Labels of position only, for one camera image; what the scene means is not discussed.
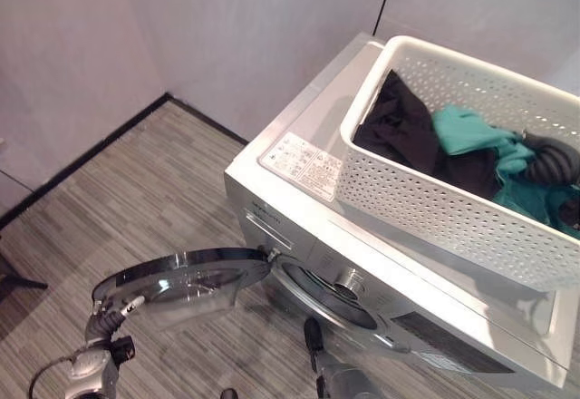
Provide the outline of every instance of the open washing machine door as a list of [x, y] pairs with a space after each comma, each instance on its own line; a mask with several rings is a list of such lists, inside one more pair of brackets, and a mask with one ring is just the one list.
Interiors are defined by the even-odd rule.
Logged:
[[305, 313], [316, 315], [344, 336], [395, 353], [409, 348], [389, 337], [380, 316], [304, 267], [295, 258], [260, 249], [212, 248], [187, 251], [127, 268], [104, 279], [92, 291], [93, 310], [120, 310], [137, 297], [139, 312], [158, 329], [234, 307], [237, 292], [272, 276]]
[[93, 311], [120, 310], [136, 297], [139, 312], [165, 329], [231, 309], [237, 292], [268, 275], [268, 255], [250, 248], [212, 248], [156, 258], [114, 274], [92, 291]]

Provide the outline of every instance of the laundry basket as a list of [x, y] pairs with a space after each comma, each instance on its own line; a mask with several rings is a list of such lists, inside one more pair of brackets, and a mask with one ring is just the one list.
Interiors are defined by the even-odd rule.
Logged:
[[397, 36], [384, 47], [341, 124], [348, 153], [336, 198], [535, 290], [580, 283], [578, 240], [353, 143], [390, 70], [430, 112], [446, 103], [465, 106], [491, 125], [550, 136], [580, 149], [580, 100], [574, 95], [435, 44]]

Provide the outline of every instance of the wooden floor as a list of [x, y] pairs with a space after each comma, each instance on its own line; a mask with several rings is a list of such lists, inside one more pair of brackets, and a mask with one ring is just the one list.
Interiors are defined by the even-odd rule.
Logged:
[[[0, 397], [25, 398], [32, 373], [82, 343], [92, 287], [111, 273], [176, 250], [244, 246], [222, 172], [241, 145], [172, 103], [119, 141], [2, 231], [0, 250], [47, 291], [16, 290], [0, 304]], [[156, 331], [135, 316], [137, 357], [121, 369], [120, 399], [314, 399], [302, 319], [268, 304], [256, 285], [237, 308], [176, 331]], [[476, 379], [351, 355], [388, 398], [580, 397], [580, 345], [563, 391], [523, 394]], [[60, 367], [41, 378], [39, 398], [61, 398]]]

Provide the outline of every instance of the cable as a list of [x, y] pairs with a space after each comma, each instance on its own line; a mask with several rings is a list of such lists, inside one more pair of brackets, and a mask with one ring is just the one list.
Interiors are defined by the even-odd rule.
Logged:
[[59, 358], [56, 358], [55, 360], [51, 361], [49, 364], [44, 365], [43, 367], [41, 367], [33, 376], [33, 379], [30, 381], [30, 384], [28, 386], [28, 399], [34, 399], [34, 386], [36, 385], [36, 382], [38, 381], [38, 379], [42, 376], [42, 374], [44, 372], [46, 372], [48, 369], [50, 369], [51, 367], [55, 366], [55, 365], [59, 365], [60, 363], [64, 363], [65, 361], [70, 361], [72, 362], [74, 360], [74, 358], [76, 358], [81, 352], [85, 351], [86, 348], [85, 347], [81, 347], [79, 349], [77, 349], [76, 351], [74, 351], [72, 354], [67, 355], [67, 356], [61, 356]]

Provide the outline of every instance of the front-loading washing machine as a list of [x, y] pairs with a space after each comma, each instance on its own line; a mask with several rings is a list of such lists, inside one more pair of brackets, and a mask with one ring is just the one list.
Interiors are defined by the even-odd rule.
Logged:
[[537, 292], [340, 203], [340, 123], [382, 42], [358, 35], [226, 170], [250, 248], [365, 352], [519, 389], [562, 387], [577, 287]]

